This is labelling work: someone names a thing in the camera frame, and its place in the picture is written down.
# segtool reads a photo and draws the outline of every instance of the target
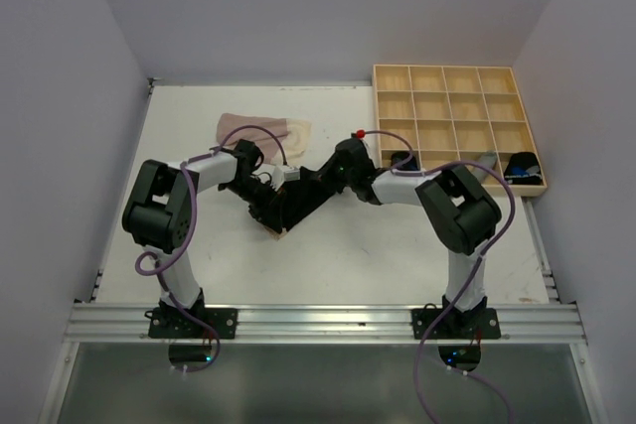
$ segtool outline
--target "pink towel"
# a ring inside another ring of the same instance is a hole
[[[247,124],[262,126],[271,131],[282,143],[287,160],[290,163],[293,163],[294,159],[300,158],[307,149],[311,123],[300,119],[239,116],[237,114],[224,113],[221,115],[217,125],[217,141],[221,143],[234,129]],[[253,141],[262,151],[265,163],[281,163],[282,156],[278,150],[278,145],[267,133],[258,129],[244,129],[230,138],[228,143],[226,143],[226,147],[234,148],[240,139]]]

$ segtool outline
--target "robotic arm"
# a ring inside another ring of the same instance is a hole
[[[339,143],[331,158],[318,171],[306,168],[286,171],[287,181],[277,189],[253,175],[262,162],[256,145],[240,140],[233,150],[194,158],[186,166],[196,194],[213,186],[228,189],[249,203],[249,213],[276,233],[291,229],[334,194],[350,188],[358,199],[372,205],[408,204],[423,207],[432,226],[449,250],[449,281],[444,299],[452,301],[466,282],[475,260],[495,233],[501,211],[465,166],[437,175],[403,176],[378,169],[363,141],[352,138]],[[194,231],[192,198],[183,171],[175,164],[143,163],[126,204],[122,224],[136,243],[156,257],[154,270],[137,271],[163,278],[159,309],[152,323],[174,332],[157,332],[156,338],[195,338],[198,327],[187,327],[174,310],[172,296],[192,315],[206,320],[205,300],[190,266],[185,248]],[[485,308],[486,295],[481,267],[455,308],[460,314]]]

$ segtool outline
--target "white wall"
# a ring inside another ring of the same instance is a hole
[[[634,422],[636,1],[552,0],[515,62],[550,188],[537,216],[611,422]]]
[[[0,0],[0,420],[35,422],[145,112],[105,0]]]
[[[371,77],[376,63],[511,65],[549,0],[108,0],[144,70],[185,82]]]

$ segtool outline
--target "white table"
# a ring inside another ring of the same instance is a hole
[[[311,121],[302,160],[311,169],[320,167],[352,131],[375,127],[368,86],[158,86],[125,197],[144,160],[181,160],[216,144],[224,112]],[[369,143],[375,155],[375,138]],[[505,217],[507,199],[497,201]],[[141,249],[121,228],[122,208],[104,257],[97,302],[154,303],[157,282],[133,269]],[[280,240],[230,192],[201,194],[199,211],[189,253],[208,303],[421,304],[439,303],[445,290],[447,252],[421,208],[370,206],[346,192]],[[485,280],[493,305],[549,301],[521,200],[511,229],[488,255]]]

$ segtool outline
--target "wooden organizer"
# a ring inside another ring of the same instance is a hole
[[[537,154],[511,69],[375,65],[374,93],[378,129],[406,139],[423,169],[496,151],[495,170],[503,176],[514,153]],[[378,144],[384,167],[391,164],[392,153],[405,150],[390,136],[381,136]],[[493,178],[484,187],[504,194]],[[512,189],[517,196],[538,196],[546,187],[544,175],[540,186]]]

